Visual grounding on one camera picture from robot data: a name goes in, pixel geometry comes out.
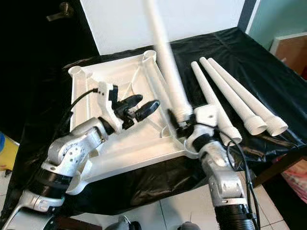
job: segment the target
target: door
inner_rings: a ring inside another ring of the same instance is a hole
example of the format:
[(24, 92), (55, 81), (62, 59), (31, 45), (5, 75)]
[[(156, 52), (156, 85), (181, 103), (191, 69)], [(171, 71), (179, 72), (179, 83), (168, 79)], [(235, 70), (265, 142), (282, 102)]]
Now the door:
[[(68, 17), (48, 21), (61, 3)], [(79, 0), (4, 1), (1, 9), (0, 131), (19, 142), (37, 78), (59, 77), (62, 66), (98, 51)]]

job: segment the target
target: white wall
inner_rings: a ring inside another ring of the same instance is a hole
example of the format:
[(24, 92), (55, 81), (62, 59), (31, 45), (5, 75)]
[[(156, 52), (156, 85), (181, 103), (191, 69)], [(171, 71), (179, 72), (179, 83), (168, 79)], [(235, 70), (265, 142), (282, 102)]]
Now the white wall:
[[(101, 55), (152, 45), (143, 0), (81, 0)], [(235, 27), (244, 0), (158, 0), (169, 39)]]

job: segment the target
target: blue object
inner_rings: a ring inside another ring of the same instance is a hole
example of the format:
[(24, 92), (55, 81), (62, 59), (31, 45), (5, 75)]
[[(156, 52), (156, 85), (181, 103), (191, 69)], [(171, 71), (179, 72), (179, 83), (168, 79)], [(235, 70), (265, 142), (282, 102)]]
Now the blue object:
[(4, 148), (4, 142), (5, 142), (5, 136), (3, 133), (0, 132), (0, 152), (3, 150)]

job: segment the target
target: black cable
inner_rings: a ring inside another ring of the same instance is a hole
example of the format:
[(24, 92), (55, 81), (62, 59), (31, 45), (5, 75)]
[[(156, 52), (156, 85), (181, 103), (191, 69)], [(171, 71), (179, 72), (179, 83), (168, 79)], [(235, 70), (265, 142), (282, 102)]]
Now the black cable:
[(212, 129), (222, 133), (223, 135), (228, 137), (236, 145), (236, 147), (238, 148), (238, 150), (240, 152), (240, 155), (241, 155), (241, 157), (243, 159), (244, 166), (245, 166), (245, 170), (244, 171), (245, 171), (245, 181), (246, 181), (248, 210), (249, 210), (250, 213), (252, 213), (251, 202), (250, 202), (250, 191), (251, 191), (252, 196), (253, 196), (253, 200), (254, 200), (254, 204), (255, 204), (255, 208), (256, 208), (257, 222), (254, 221), (254, 218), (252, 220), (254, 222), (256, 230), (260, 230), (260, 214), (259, 214), (258, 201), (257, 201), (257, 198), (256, 198), (255, 193), (254, 193), (254, 188), (252, 186), (252, 182), (251, 182), (251, 178), (250, 178), (250, 174), (249, 174), (248, 164), (247, 164), (247, 161), (246, 161), (246, 158), (245, 158), (245, 155), (244, 155), (244, 152), (243, 152), (242, 148), (227, 133), (225, 133), (224, 131), (220, 130), (219, 128), (211, 126), (211, 125), (207, 125), (207, 124), (204, 124), (204, 123), (200, 123), (200, 122), (196, 122), (195, 124), (210, 127)]
[(231, 143), (232, 143), (232, 141), (229, 141), (228, 144), (227, 144), (227, 149), (226, 149), (227, 153), (226, 153), (226, 155), (227, 155), (227, 158), (228, 158), (228, 161), (230, 163), (231, 168), (236, 172), (239, 169), (239, 166), (237, 168), (234, 168), (234, 166), (232, 165), (232, 163), (230, 161), (230, 158), (229, 158), (229, 155), (231, 155), (230, 154), (230, 145), (231, 145)]
[(256, 216), (257, 216), (257, 224), (258, 224), (258, 227), (259, 227), (260, 226), (260, 215), (259, 215), (258, 200), (257, 200), (256, 194), (255, 194), (255, 191), (254, 191), (253, 184), (250, 183), (249, 186), (250, 186), (250, 192), (251, 192), (251, 194), (253, 196), (253, 200), (254, 200), (254, 204), (255, 204)]
[(52, 139), (51, 139), (51, 142), (50, 144), (55, 140), (55, 138), (57, 137), (58, 133), (59, 133), (59, 130), (61, 129), (61, 127), (63, 126), (63, 124), (65, 123), (65, 121), (67, 120), (67, 117), (68, 115), (71, 113), (71, 110), (73, 109), (73, 107), (83, 98), (85, 97), (86, 95), (90, 94), (91, 92), (98, 92), (98, 88), (93, 88), (83, 94), (81, 94), (71, 105), (69, 108), (67, 108), (65, 110), (65, 112), (63, 113), (63, 116), (59, 122), (59, 124), (57, 125), (56, 127), (56, 130), (52, 136)]

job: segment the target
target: black tablecloth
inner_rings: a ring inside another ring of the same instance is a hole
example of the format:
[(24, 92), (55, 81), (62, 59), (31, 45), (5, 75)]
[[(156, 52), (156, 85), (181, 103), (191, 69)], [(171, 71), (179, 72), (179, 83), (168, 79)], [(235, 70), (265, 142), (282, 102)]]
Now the black tablecloth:
[[(206, 101), (190, 63), (202, 56), (212, 57), (289, 125), (289, 129), (275, 141), (284, 146), (251, 136), (215, 84), (207, 78), (234, 126), (239, 129), (243, 137), (242, 146), (248, 150), (251, 165), (272, 160), (287, 153), (294, 145), (295, 148), (306, 145), (307, 83), (253, 39), (232, 28), (174, 41), (171, 45), (186, 94), (194, 108), (206, 104)], [(34, 100), (24, 127), (2, 220), (12, 211), (21, 191), (45, 159), (55, 126), (63, 109), (70, 103), (71, 78), (67, 74), (68, 68), (134, 56), (148, 49), (152, 47), (81, 60), (65, 66), (62, 71), (49, 65), (37, 69), (37, 77), (33, 80)], [(258, 156), (261, 153), (265, 154), (264, 158)], [(79, 195), (67, 196), (62, 214), (120, 213), (200, 186), (204, 178), (197, 160), (179, 157), (91, 183)]]

